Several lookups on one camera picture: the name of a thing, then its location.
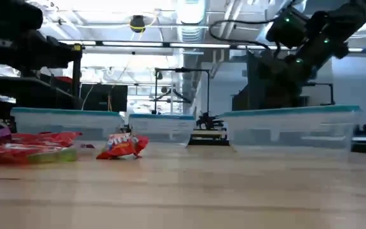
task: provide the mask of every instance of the red snack bag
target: red snack bag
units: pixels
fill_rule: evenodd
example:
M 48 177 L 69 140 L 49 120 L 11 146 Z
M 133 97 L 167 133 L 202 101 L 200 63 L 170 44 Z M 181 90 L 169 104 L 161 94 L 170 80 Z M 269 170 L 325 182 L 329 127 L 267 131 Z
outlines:
M 0 146 L 0 164 L 25 164 L 28 162 L 26 156 L 33 153 L 37 153 L 37 151 Z
M 81 135 L 79 132 L 51 133 L 43 132 L 39 134 L 12 134 L 12 143 L 27 144 L 34 146 L 61 146 L 70 147 L 73 140 Z
M 140 158 L 139 153 L 146 147 L 148 142 L 147 137 L 113 134 L 110 135 L 106 149 L 97 156 L 97 159 L 113 159 L 131 154 L 136 158 Z

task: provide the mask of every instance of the black metal stand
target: black metal stand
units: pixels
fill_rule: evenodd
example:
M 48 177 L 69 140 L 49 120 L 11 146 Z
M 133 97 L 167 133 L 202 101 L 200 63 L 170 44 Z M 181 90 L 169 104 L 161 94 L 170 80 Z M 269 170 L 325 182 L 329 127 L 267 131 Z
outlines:
M 175 73 L 190 73 L 190 72 L 202 72 L 207 73 L 207 113 L 210 111 L 210 70 L 209 69 L 188 69 L 185 67 L 181 68 L 155 68 L 155 97 L 158 96 L 158 74 L 161 71 L 174 71 Z M 156 100 L 154 105 L 154 111 L 157 111 Z
M 307 86 L 307 87 L 314 87 L 314 86 L 317 86 L 317 85 L 327 85 L 330 87 L 330 105 L 334 105 L 336 104 L 336 102 L 334 101 L 334 87 L 333 87 L 333 84 L 332 83 L 315 83 L 315 82 L 308 82 L 306 84 L 304 84 L 304 86 Z
M 75 98 L 80 98 L 81 58 L 83 58 L 83 47 L 80 44 L 75 44 L 73 46 L 73 50 L 80 52 L 80 54 L 79 54 L 79 58 L 77 58 L 75 61 L 73 61 L 71 94 Z M 79 101 L 77 99 L 75 99 L 74 101 L 75 101 L 75 103 L 77 103 L 74 105 L 74 107 L 79 108 L 80 107 L 80 104 L 78 104 Z

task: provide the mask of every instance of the fluorescent light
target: fluorescent light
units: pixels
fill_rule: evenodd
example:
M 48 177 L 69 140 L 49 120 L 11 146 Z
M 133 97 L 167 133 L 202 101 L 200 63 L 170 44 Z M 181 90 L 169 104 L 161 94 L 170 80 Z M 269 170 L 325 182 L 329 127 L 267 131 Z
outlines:
M 201 43 L 171 43 L 171 48 L 229 48 L 230 45 L 223 44 L 201 44 Z
M 150 87 L 154 87 L 155 83 L 123 83 L 123 82 L 119 82 L 119 83 L 99 83 L 99 82 L 87 82 L 87 81 L 82 81 L 81 84 L 85 84 L 85 85 L 95 85 L 95 84 L 102 84 L 102 85 L 126 85 L 126 86 L 133 86 L 133 87 L 139 87 L 139 86 L 150 86 Z M 170 83 L 158 83 L 158 87 L 170 87 Z
M 95 45 L 95 41 L 60 41 L 60 42 L 68 45 L 75 45 L 75 44 Z
M 362 48 L 349 48 L 348 49 L 350 52 L 362 52 Z
M 276 46 L 273 46 L 273 45 L 269 45 L 268 46 L 270 49 L 272 50 L 276 50 L 278 49 L 278 47 Z M 265 48 L 262 47 L 262 46 L 259 46 L 259 45 L 238 45 L 237 46 L 237 49 L 249 49 L 249 50 L 264 50 Z M 281 50 L 285 51 L 285 50 L 289 50 L 288 48 L 286 47 L 281 47 L 280 48 Z
M 122 42 L 122 41 L 104 41 L 103 45 L 107 46 L 130 46 L 130 47 L 162 47 L 160 42 Z

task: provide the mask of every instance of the black cable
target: black cable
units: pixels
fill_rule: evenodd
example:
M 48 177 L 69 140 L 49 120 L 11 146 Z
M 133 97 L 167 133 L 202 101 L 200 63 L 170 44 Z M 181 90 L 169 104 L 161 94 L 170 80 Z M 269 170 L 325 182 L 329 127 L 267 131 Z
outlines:
M 296 2 L 297 0 L 292 0 L 289 5 L 287 5 L 286 7 L 284 7 L 285 9 L 286 8 L 289 8 L 291 6 L 294 5 L 294 3 Z M 273 18 L 271 20 L 263 20 L 263 21 L 257 21 L 257 22 L 249 22 L 249 21 L 244 21 L 244 20 L 218 20 L 218 21 L 215 21 L 214 23 L 212 23 L 209 27 L 208 27 L 208 33 L 209 35 L 218 40 L 218 41 L 227 41 L 227 42 L 234 42 L 234 43 L 248 43 L 248 44 L 253 44 L 253 45 L 259 45 L 259 46 L 262 46 L 264 47 L 265 49 L 267 50 L 271 50 L 270 47 L 264 43 L 261 43 L 261 42 L 258 42 L 258 41 L 249 41 L 249 40 L 240 40 L 240 39 L 226 39 L 226 38 L 220 38 L 218 36 L 216 36 L 212 30 L 215 26 L 219 25 L 219 24 L 222 24 L 222 23 L 238 23 L 238 24 L 245 24 L 245 25 L 263 25 L 263 24 L 268 24 L 268 23 L 271 23 L 271 22 L 274 22 L 276 19 Z M 275 43 L 276 44 L 276 51 L 274 53 L 275 57 L 277 55 L 279 55 L 280 51 L 281 51 L 281 46 L 279 43 Z
M 260 22 L 247 22 L 247 21 L 242 21 L 242 20 L 218 20 L 218 21 L 215 21 L 213 24 L 211 24 L 209 27 L 208 27 L 208 33 L 209 35 L 218 40 L 218 41 L 228 41 L 228 42 L 235 42 L 235 43 L 248 43 L 248 44 L 254 44 L 254 45 L 259 45 L 259 46 L 262 46 L 264 47 L 265 49 L 267 50 L 270 50 L 269 46 L 264 44 L 264 43 L 261 43 L 261 42 L 258 42 L 258 41 L 248 41 L 248 40 L 240 40 L 240 39 L 226 39 L 226 38 L 220 38 L 218 36 L 216 36 L 212 30 L 215 26 L 219 25 L 219 24 L 222 24 L 222 23 L 230 23 L 230 22 L 233 22 L 233 23 L 239 23 L 239 24 L 246 24 L 246 25 L 262 25 L 262 24 L 266 24 L 266 23 L 270 23 L 270 21 L 273 21 L 272 20 L 266 20 L 266 21 L 260 21 Z
M 274 51 L 273 57 L 278 57 L 280 51 L 281 51 L 281 46 L 279 42 L 275 42 L 276 45 L 276 50 Z

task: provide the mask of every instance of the cable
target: cable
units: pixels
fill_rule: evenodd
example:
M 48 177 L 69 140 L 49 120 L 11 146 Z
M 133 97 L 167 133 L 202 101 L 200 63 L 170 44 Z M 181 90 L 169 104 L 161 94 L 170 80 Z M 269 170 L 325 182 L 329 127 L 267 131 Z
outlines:
M 295 2 L 296 2 L 296 0 L 292 0 L 286 7 L 284 7 L 284 9 L 293 6 Z M 261 42 L 258 42 L 258 41 L 220 38 L 212 32 L 212 29 L 214 27 L 216 27 L 217 25 L 222 24 L 222 23 L 237 23 L 237 24 L 245 24 L 245 25 L 263 25 L 263 24 L 268 24 L 268 23 L 274 22 L 275 20 L 276 20 L 276 18 L 273 18 L 271 20 L 263 20 L 263 21 L 256 21 L 256 22 L 249 22 L 249 21 L 244 21 L 244 20 L 230 20 L 230 19 L 228 19 L 228 20 L 218 20 L 218 21 L 215 21 L 213 24 L 211 24 L 208 27 L 208 33 L 212 38 L 214 38 L 218 41 L 228 41 L 228 42 L 234 42 L 234 43 L 248 43 L 248 44 L 262 46 L 266 50 L 271 50 L 268 45 L 266 45 L 264 43 L 261 43 Z M 277 49 L 276 49 L 274 55 L 277 56 L 280 53 L 281 48 L 280 48 L 279 43 L 275 43 L 275 44 L 276 44 Z
M 273 57 L 278 57 L 280 51 L 281 51 L 281 46 L 279 42 L 275 42 L 276 45 L 276 50 L 273 53 Z
M 87 98 L 88 98 L 88 96 L 89 96 L 90 92 L 93 90 L 94 86 L 95 86 L 95 85 L 92 85 L 92 86 L 91 86 L 90 90 L 87 92 L 86 97 L 84 98 L 83 105 L 81 106 L 81 110 L 82 110 L 82 111 L 84 110 L 84 105 L 86 104 Z
M 215 21 L 213 24 L 211 24 L 209 27 L 208 27 L 208 33 L 209 35 L 218 40 L 218 41 L 228 41 L 228 42 L 235 42 L 235 43 L 248 43 L 248 44 L 253 44 L 253 45 L 259 45 L 259 46 L 262 46 L 264 47 L 265 49 L 267 50 L 270 50 L 269 46 L 264 44 L 264 43 L 261 43 L 261 42 L 258 42 L 258 41 L 248 41 L 248 40 L 240 40 L 240 39 L 226 39 L 226 38 L 220 38 L 218 37 L 217 35 L 215 35 L 212 30 L 214 27 L 218 26 L 219 24 L 222 24 L 222 23 L 230 23 L 230 22 L 233 22 L 233 23 L 239 23 L 239 24 L 247 24 L 247 25 L 261 25 L 261 24 L 266 24 L 266 23 L 270 23 L 269 20 L 267 21 L 260 21 L 260 22 L 247 22 L 247 21 L 242 21 L 242 20 L 218 20 L 218 21 Z
M 138 41 L 141 40 L 142 38 L 142 35 L 143 35 L 144 31 L 142 30 L 142 32 L 139 33 L 139 38 L 138 38 Z M 122 75 L 125 73 L 126 69 L 128 68 L 128 66 L 130 65 L 130 62 L 131 62 L 131 59 L 132 57 L 129 58 L 128 62 L 126 63 L 126 66 L 124 67 L 124 69 L 122 70 L 121 74 L 119 75 L 118 77 L 118 80 L 121 79 Z M 111 89 L 109 90 L 108 92 L 108 100 L 107 100 L 107 108 L 108 108 L 108 111 L 112 111 L 112 105 L 111 105 L 111 92 L 112 92 L 112 89 L 114 89 L 114 87 L 116 86 L 116 84 L 114 84 Z

